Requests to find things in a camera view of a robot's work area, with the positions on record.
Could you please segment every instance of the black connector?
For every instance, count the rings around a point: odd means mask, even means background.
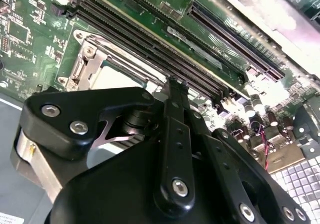
[[[187,11],[187,15],[204,29],[218,37],[227,47],[238,53],[252,67],[268,77],[268,79],[277,82],[285,76],[277,65],[272,63],[237,33],[228,29],[219,18],[196,0],[192,1],[191,6]]]

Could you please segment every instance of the mounting hole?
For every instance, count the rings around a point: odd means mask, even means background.
[[[223,163],[223,166],[224,166],[224,168],[227,169],[227,170],[230,169],[230,167],[229,167],[229,165],[228,165],[227,163]]]
[[[298,217],[302,220],[302,221],[306,221],[307,218],[304,215],[304,213],[302,211],[300,211],[298,208],[295,209],[296,213],[298,214]]]
[[[284,215],[290,220],[290,221],[294,221],[295,217],[293,215],[293,213],[286,207],[283,207],[283,212]]]
[[[176,131],[177,131],[179,134],[183,134],[183,133],[184,133],[184,131],[183,131],[182,129],[180,129],[180,128],[178,128]]]
[[[183,144],[182,144],[182,143],[177,142],[176,144],[177,144],[177,146],[178,146],[178,148],[179,148],[179,149],[184,148],[184,146],[183,146]]]
[[[82,33],[77,33],[76,35],[75,35],[78,39],[83,39],[83,35],[82,35]]]

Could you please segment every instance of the screw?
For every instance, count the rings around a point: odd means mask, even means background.
[[[193,115],[196,117],[196,118],[201,118],[201,115],[200,115],[200,113],[197,113],[197,112],[193,112]]]
[[[142,94],[142,97],[145,98],[145,99],[147,99],[147,100],[150,100],[150,99],[151,99],[149,93],[143,93],[143,94]]]
[[[304,213],[302,211],[300,211],[298,208],[295,209],[296,213],[298,214],[298,217],[302,220],[302,221],[306,221],[307,218],[304,215]]]
[[[179,108],[179,105],[176,102],[172,102],[173,107]]]
[[[288,208],[283,207],[283,212],[284,212],[285,216],[286,216],[290,221],[294,221],[294,220],[295,220],[294,215],[292,214],[292,212],[291,212]]]
[[[94,56],[94,49],[90,46],[87,46],[83,49],[83,53],[87,58],[92,58]]]
[[[54,118],[60,114],[59,108],[50,104],[43,106],[41,108],[41,112],[47,117],[51,117],[51,118]]]
[[[174,179],[172,182],[172,188],[174,192],[180,197],[186,197],[188,195],[188,187],[180,179]]]
[[[252,212],[252,210],[246,204],[243,203],[240,204],[239,208],[244,218],[247,219],[249,222],[253,223],[255,220],[255,215]]]
[[[222,136],[223,136],[224,138],[228,138],[228,133],[226,133],[225,131],[223,131],[223,132],[222,132]]]
[[[88,132],[88,126],[86,123],[81,121],[74,121],[70,124],[70,130],[78,135],[84,135]]]

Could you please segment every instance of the wire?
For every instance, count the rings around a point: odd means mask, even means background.
[[[257,122],[257,121],[252,121],[252,122],[250,123],[251,129],[253,129],[253,128],[252,128],[252,124],[253,124],[253,123],[258,123],[258,124],[259,124],[259,129],[258,129],[258,131],[256,132],[256,134],[257,134],[257,135],[261,135],[262,142],[264,143],[264,156],[265,156],[264,168],[265,168],[266,171],[268,171],[268,167],[269,167],[269,161],[268,161],[269,148],[273,148],[273,149],[274,149],[274,146],[273,146],[272,143],[270,143],[270,142],[267,140],[264,127],[261,125],[261,123],[259,123],[259,122]]]

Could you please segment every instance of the gray metal surface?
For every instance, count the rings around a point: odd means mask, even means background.
[[[320,51],[320,33],[309,20],[287,0],[227,0],[269,35],[301,67],[320,76],[316,68]],[[290,62],[286,65],[295,73],[300,71]],[[301,73],[314,88],[317,85]]]
[[[311,224],[320,223],[320,156],[277,172],[272,178],[301,205]]]
[[[23,224],[43,224],[52,207],[49,198],[43,189],[19,175],[10,162],[20,107],[21,103],[0,94],[0,212],[23,218]]]

